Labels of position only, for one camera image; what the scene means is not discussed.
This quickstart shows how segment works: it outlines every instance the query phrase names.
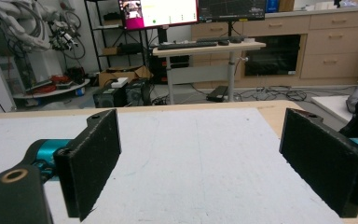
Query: cardboard box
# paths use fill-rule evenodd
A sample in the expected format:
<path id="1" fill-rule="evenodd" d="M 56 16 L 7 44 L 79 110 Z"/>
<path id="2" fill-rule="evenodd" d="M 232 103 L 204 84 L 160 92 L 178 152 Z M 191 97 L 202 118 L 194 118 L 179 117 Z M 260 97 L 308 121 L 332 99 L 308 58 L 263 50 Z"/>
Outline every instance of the cardboard box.
<path id="1" fill-rule="evenodd" d="M 118 48 L 117 47 L 110 47 L 103 49 L 103 55 L 117 55 Z"/>
<path id="2" fill-rule="evenodd" d="M 127 77 L 129 82 L 135 78 L 151 78 L 153 74 L 146 66 L 118 66 L 110 67 L 102 71 L 98 77 L 100 87 L 103 87 L 109 80 L 119 77 Z"/>
<path id="3" fill-rule="evenodd" d="M 279 12 L 293 11 L 295 6 L 295 0 L 280 0 L 279 1 Z"/>
<path id="4" fill-rule="evenodd" d="M 118 26 L 122 26 L 123 22 L 121 20 L 111 20 L 111 21 L 103 21 L 103 25 L 108 26 L 108 25 L 118 25 Z"/>

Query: shelf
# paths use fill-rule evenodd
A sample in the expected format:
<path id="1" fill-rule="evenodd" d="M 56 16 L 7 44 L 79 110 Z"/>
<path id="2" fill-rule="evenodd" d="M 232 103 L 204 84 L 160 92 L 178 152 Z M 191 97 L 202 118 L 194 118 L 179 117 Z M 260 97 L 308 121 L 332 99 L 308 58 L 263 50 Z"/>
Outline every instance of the shelf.
<path id="1" fill-rule="evenodd" d="M 108 67 L 111 67 L 112 65 L 111 65 L 111 62 L 109 59 L 110 56 L 128 56 L 128 62 L 129 62 L 129 65 L 131 65 L 130 55 L 139 54 L 139 52 L 138 52 L 138 53 L 132 53 L 132 54 L 104 54 L 104 55 L 102 55 L 102 54 L 100 54 L 100 49 L 106 49 L 106 48 L 108 48 L 108 46 L 109 47 L 115 46 L 118 41 L 122 40 L 121 39 L 122 37 L 124 37 L 124 40 L 122 41 L 123 44 L 127 44 L 128 36 L 131 37 L 136 42 L 140 43 L 142 46 L 144 45 L 141 31 L 138 32 L 138 37 L 134 38 L 134 37 L 132 37 L 132 35 L 130 33 L 128 33 L 125 29 L 123 29 L 123 26 L 121 25 L 121 20 L 111 20 L 111 21 L 103 22 L 100 7 L 98 4 L 99 2 L 102 2 L 102 1 L 107 1 L 107 0 L 85 0 L 84 1 L 86 13 L 87 13 L 88 21 L 89 21 L 89 28 L 90 28 L 90 32 L 91 32 L 92 42 L 93 42 L 92 44 L 94 46 L 95 57 L 97 58 L 97 63 L 98 63 L 100 72 L 105 69 L 105 68 L 102 68 L 102 66 L 101 66 L 101 60 L 106 60 Z M 97 18 L 98 18 L 97 25 L 94 23 L 94 21 L 91 22 L 90 11 L 89 11 L 90 4 L 89 3 L 95 4 Z M 121 33 L 118 35 L 117 33 L 105 32 L 106 30 L 120 30 Z M 96 35 L 94 34 L 94 32 L 101 32 L 101 37 L 102 37 L 103 43 L 100 43 L 100 41 L 96 40 Z M 108 36 L 111 36 L 115 39 L 113 44 L 107 43 Z M 142 49 L 141 54 L 142 54 L 143 62 L 145 64 L 144 48 Z"/>

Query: monitor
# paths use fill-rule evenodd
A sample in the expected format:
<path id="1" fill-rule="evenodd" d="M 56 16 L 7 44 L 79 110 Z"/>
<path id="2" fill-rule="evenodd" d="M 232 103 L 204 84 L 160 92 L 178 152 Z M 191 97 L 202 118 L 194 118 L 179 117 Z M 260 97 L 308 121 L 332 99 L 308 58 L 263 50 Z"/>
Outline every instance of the monitor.
<path id="1" fill-rule="evenodd" d="M 198 22 L 197 0 L 118 0 L 123 27 L 144 30 Z"/>
<path id="2" fill-rule="evenodd" d="M 262 21 L 266 0 L 199 0 L 199 20 Z"/>

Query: wire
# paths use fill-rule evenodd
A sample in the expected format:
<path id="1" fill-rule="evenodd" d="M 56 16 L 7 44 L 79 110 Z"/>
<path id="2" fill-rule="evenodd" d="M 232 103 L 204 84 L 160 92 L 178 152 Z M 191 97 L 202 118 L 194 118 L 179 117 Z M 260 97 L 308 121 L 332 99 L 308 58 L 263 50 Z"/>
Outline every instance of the wire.
<path id="1" fill-rule="evenodd" d="M 43 21 L 39 17 L 39 15 L 37 15 L 34 11 L 32 11 L 30 8 L 28 8 L 27 5 L 25 5 L 23 3 L 13 2 L 12 4 L 14 6 L 16 6 L 16 7 L 20 7 L 20 8 L 23 8 L 23 9 L 27 10 L 34 17 L 34 19 L 36 21 L 35 27 L 34 27 L 33 31 L 29 35 L 34 36 L 34 37 L 38 37 L 38 36 L 40 36 L 40 33 L 42 31 L 42 39 L 45 39 L 45 37 L 46 37 L 46 29 L 45 29 L 45 26 L 43 25 Z"/>
<path id="2" fill-rule="evenodd" d="M 68 55 L 68 54 L 65 52 L 65 50 L 63 50 L 62 52 L 63 52 L 64 55 L 66 55 L 66 57 L 68 57 L 68 58 L 70 58 L 70 59 L 79 60 L 79 59 L 84 58 L 84 56 L 86 55 L 86 48 L 84 47 L 83 42 L 81 42 L 81 40 L 80 40 L 79 38 L 75 37 L 75 39 L 76 39 L 76 41 L 80 44 L 80 47 L 83 49 L 81 56 L 78 56 L 78 57 L 75 56 L 75 48 L 73 48 L 73 54 L 74 54 L 74 56 Z"/>
<path id="3" fill-rule="evenodd" d="M 194 96 L 200 96 L 200 95 L 204 95 L 204 93 L 203 92 L 194 93 L 194 94 L 188 96 L 187 98 L 185 98 L 185 100 L 183 100 L 182 102 L 180 102 L 178 104 L 182 105 L 182 104 L 186 103 L 189 99 L 193 98 Z"/>
<path id="4" fill-rule="evenodd" d="M 237 35 L 241 35 L 240 33 L 238 33 L 235 29 L 234 29 L 234 24 L 235 24 L 236 22 L 233 22 L 233 23 L 231 23 L 231 31 L 234 31 Z"/>
<path id="5" fill-rule="evenodd" d="M 191 87 L 192 87 L 195 91 L 197 91 L 197 92 L 199 92 L 199 93 L 201 93 L 201 94 L 204 94 L 204 95 L 208 95 L 208 93 L 203 92 L 203 91 L 200 91 L 200 90 L 198 90 L 197 88 L 195 88 L 195 87 L 194 87 L 194 84 L 190 84 L 190 85 L 191 85 Z"/>
<path id="6" fill-rule="evenodd" d="M 76 23 L 72 23 L 72 21 L 70 20 L 68 14 L 71 14 L 71 15 L 73 15 L 73 16 L 75 16 L 77 18 L 78 25 Z M 71 24 L 73 24 L 77 30 L 81 27 L 81 19 L 74 12 L 65 11 L 64 12 L 64 17 L 65 17 L 66 22 L 68 22 L 68 23 L 70 22 Z"/>
<path id="7" fill-rule="evenodd" d="M 152 100 L 152 105 L 166 105 L 168 96 L 169 95 L 162 96 L 162 97 L 157 97 L 157 98 L 153 99 Z"/>
<path id="8" fill-rule="evenodd" d="M 63 60 L 65 62 L 65 71 L 68 71 L 68 63 L 66 61 L 66 54 L 62 51 L 62 55 L 63 55 Z"/>
<path id="9" fill-rule="evenodd" d="M 152 31 L 150 33 L 150 39 L 147 40 L 148 46 L 150 46 L 152 44 L 152 41 L 158 37 L 158 35 L 157 35 L 152 39 L 153 33 L 154 33 L 154 29 L 152 29 Z"/>

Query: desk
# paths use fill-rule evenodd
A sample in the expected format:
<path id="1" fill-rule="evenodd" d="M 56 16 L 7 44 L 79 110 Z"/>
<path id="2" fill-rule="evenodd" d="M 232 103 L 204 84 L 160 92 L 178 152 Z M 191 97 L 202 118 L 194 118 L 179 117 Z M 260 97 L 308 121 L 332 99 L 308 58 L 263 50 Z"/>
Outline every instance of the desk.
<path id="1" fill-rule="evenodd" d="M 228 100 L 234 101 L 234 73 L 235 73 L 235 51 L 254 50 L 265 47 L 266 44 L 258 42 L 241 42 L 239 44 L 229 44 L 228 46 L 216 46 L 193 49 L 153 49 L 153 55 L 159 58 L 165 57 L 167 60 L 167 79 L 170 104 L 173 105 L 173 85 L 183 83 L 193 83 L 200 81 L 228 80 Z M 228 65 L 211 65 L 200 67 L 171 68 L 172 56 L 210 54 L 229 52 Z"/>

